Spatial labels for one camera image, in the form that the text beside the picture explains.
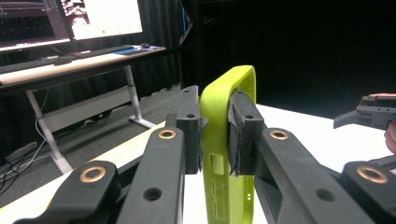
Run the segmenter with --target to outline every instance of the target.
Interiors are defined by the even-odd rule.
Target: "cable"
[[[12,169],[13,166],[14,166],[15,164],[12,164],[12,163],[10,162],[10,163],[9,163],[10,168],[8,168],[8,169],[6,170],[6,173],[5,173],[5,174],[3,174],[2,176],[0,176],[0,178],[3,179],[3,180],[0,180],[0,183],[5,182],[6,180],[8,180],[8,179],[10,179],[10,178],[12,178],[12,177],[15,176],[15,175],[12,175],[12,176],[7,176],[7,175],[10,175],[11,173],[17,173],[16,175],[19,175],[20,173],[22,173],[23,171],[25,171],[34,161],[41,160],[41,159],[43,159],[43,158],[48,157],[48,156],[44,156],[44,157],[41,157],[41,158],[39,158],[39,159],[35,159],[35,157],[37,156],[38,152],[39,152],[40,149],[43,147],[44,143],[46,143],[46,141],[43,141],[43,142],[41,143],[41,145],[40,145],[40,146],[38,147],[38,149],[35,151],[35,155],[32,157],[32,159],[30,159],[30,161],[28,161],[28,162],[26,162],[26,163],[24,163],[24,164],[22,164],[22,163],[23,163],[23,161],[25,160],[26,156],[27,156],[30,152],[29,152],[29,153],[26,153],[25,155],[23,155],[23,158],[21,159],[20,165],[18,166],[18,168],[17,168],[16,170]]]
[[[55,51],[57,54],[59,54],[59,55],[64,55],[64,52],[63,52],[63,51],[58,50],[58,49],[56,49],[55,47],[51,47],[51,49],[52,49],[53,51]]]
[[[70,134],[70,133],[74,133],[74,132],[77,132],[77,131],[81,131],[81,130],[85,130],[85,129],[90,129],[90,128],[94,128],[94,127],[98,127],[98,126],[101,126],[101,125],[106,124],[106,123],[108,122],[108,119],[110,118],[110,114],[105,114],[105,117],[106,117],[106,119],[99,119],[99,120],[95,121],[94,124],[81,126],[81,127],[79,127],[79,128],[76,128],[75,130],[72,130],[72,131],[68,131],[68,132],[65,132],[65,133],[60,133],[60,134],[58,134],[58,135],[56,136],[56,138],[57,138],[57,140],[58,140],[56,144],[59,145],[59,144],[61,143],[62,138],[65,137],[65,136],[67,136],[67,135]]]
[[[37,127],[37,123],[38,123],[38,119],[35,119],[35,129],[37,130],[38,134],[40,134],[40,136],[44,139],[44,141],[47,142],[47,138],[44,136],[44,134],[42,134]]]
[[[43,102],[43,105],[41,106],[40,110],[43,110],[44,105],[46,105],[47,99],[48,99],[48,97],[49,97],[49,93],[50,93],[50,88],[47,87],[46,98],[44,98],[44,102]]]
[[[32,152],[34,152],[34,151],[36,151],[36,150],[37,150],[37,148],[35,147],[35,148],[29,150],[28,152],[25,152],[23,155],[20,155],[19,157],[12,159],[12,160],[9,161],[9,162],[18,161],[18,160],[19,160],[20,158],[22,158],[23,156],[27,156],[27,155],[31,154]]]
[[[21,159],[20,165],[18,165],[17,170],[21,167],[21,164],[23,163],[23,161],[24,161],[24,158]],[[14,172],[13,166],[14,166],[14,164],[11,164],[10,167],[9,167],[9,169],[8,169],[8,171],[11,170],[12,172]],[[3,175],[3,177],[2,177],[3,180],[1,181],[2,185],[1,185],[1,187],[0,187],[0,195],[4,194],[4,193],[12,186],[12,184],[15,182],[15,180],[18,178],[19,175],[20,175],[20,172],[16,172],[15,175],[13,175],[13,176],[11,176],[11,177],[9,177],[9,178],[6,178],[6,175]],[[4,186],[6,185],[6,180],[8,180],[8,179],[10,179],[10,178],[12,178],[12,177],[14,177],[14,176],[15,176],[15,178],[14,178],[14,179],[11,181],[11,183],[9,183],[9,185],[6,186],[6,188],[3,190]]]

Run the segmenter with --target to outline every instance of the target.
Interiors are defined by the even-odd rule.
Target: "black curtain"
[[[10,58],[33,60],[55,53],[110,48],[124,44],[140,45],[149,43],[177,48],[182,35],[182,12],[178,0],[155,1],[138,0],[143,33],[139,35],[115,36],[94,40],[73,42],[57,48],[34,49]],[[180,62],[177,54],[147,59],[132,63],[134,82],[139,97],[151,95],[155,91],[171,88],[180,81]],[[79,81],[60,83],[57,86],[37,90],[35,96],[43,113],[53,111],[93,96],[112,91],[126,84],[122,70]],[[81,123],[60,130],[57,133],[77,128]],[[35,130],[35,114],[24,92],[0,98],[0,160],[6,155],[31,142],[41,143]]]
[[[182,57],[182,79],[200,90],[251,64],[258,104],[328,119],[363,95],[396,91],[395,1],[182,2],[195,47]]]

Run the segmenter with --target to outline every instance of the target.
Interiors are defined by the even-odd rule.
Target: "screw hole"
[[[162,194],[163,194],[163,193],[161,192],[160,189],[152,188],[152,189],[147,189],[147,190],[143,193],[143,197],[144,197],[147,201],[152,202],[152,201],[156,201],[156,200],[158,200],[159,198],[161,198],[161,195],[162,195]]]
[[[335,199],[334,195],[326,189],[318,189],[317,196],[322,201],[329,202],[329,203],[333,202]]]
[[[89,172],[87,172],[86,176],[88,178],[95,178],[97,176],[99,176],[100,171],[99,170],[90,170]]]
[[[365,170],[363,172],[366,173],[371,178],[380,178],[381,177],[378,173],[376,173],[376,172],[374,172],[372,170]]]

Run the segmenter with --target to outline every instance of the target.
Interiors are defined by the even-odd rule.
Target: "desk leg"
[[[139,105],[139,100],[137,99],[136,87],[134,85],[134,77],[132,76],[131,66],[130,65],[124,66],[123,69],[125,71],[126,79],[128,82],[128,92],[129,95],[131,96],[132,106],[134,107],[134,115],[129,117],[129,119],[147,128],[154,127],[155,124],[145,119],[142,119],[142,113],[140,112],[140,105]]]
[[[27,97],[29,98],[29,102],[32,105],[33,110],[35,111],[35,117],[38,120],[38,124],[41,127],[41,130],[46,137],[46,141],[49,144],[50,149],[52,150],[51,157],[55,164],[58,166],[59,170],[62,174],[66,174],[69,171],[72,171],[73,168],[69,164],[69,162],[64,158],[64,156],[59,151],[58,146],[56,145],[55,139],[53,138],[52,132],[48,128],[46,119],[44,118],[41,110],[38,106],[37,100],[35,99],[35,95],[32,91],[26,92]]]

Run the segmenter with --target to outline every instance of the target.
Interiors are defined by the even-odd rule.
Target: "desk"
[[[66,174],[71,171],[72,167],[60,152],[52,135],[53,132],[107,111],[108,109],[112,109],[118,105],[125,104],[128,101],[132,101],[134,106],[134,115],[130,117],[132,121],[147,128],[154,126],[153,123],[142,118],[134,85],[134,77],[132,75],[131,66],[127,63],[132,59],[150,55],[154,52],[162,51],[165,48],[149,47],[147,49],[143,49],[140,46],[135,46],[135,48],[139,53],[132,55],[111,53],[87,59],[75,60],[63,65],[41,66],[0,76],[0,83],[2,84],[2,86],[0,86],[0,93],[7,92],[8,89],[13,90],[13,88],[20,90],[26,89],[25,92],[33,110],[35,111],[35,117],[37,118],[41,130],[43,131],[51,149],[51,157],[62,174]],[[76,74],[79,75],[84,73],[87,69],[97,73],[96,75],[101,75],[120,68],[123,68],[125,71],[127,86],[47,114],[41,113],[41,109],[34,95],[34,90],[48,87],[51,81],[56,80],[54,78],[59,78],[60,81],[62,81],[62,78],[67,78],[67,80],[69,80],[69,78],[73,78],[70,80],[77,80],[87,77],[76,76]]]
[[[293,132],[312,155],[323,165],[342,172],[349,161],[368,161],[390,155],[385,146],[383,131],[359,125],[347,125],[334,130],[332,120],[290,112],[269,106],[257,105],[268,127]],[[149,134],[163,123],[113,148],[95,160],[111,161],[117,167],[140,156]],[[49,204],[56,189],[68,177],[63,175],[44,187],[0,209],[2,224],[12,223],[20,217],[36,217]],[[206,223],[205,192],[202,174],[186,175],[184,192],[184,223]],[[256,197],[254,223],[266,223],[262,207]]]

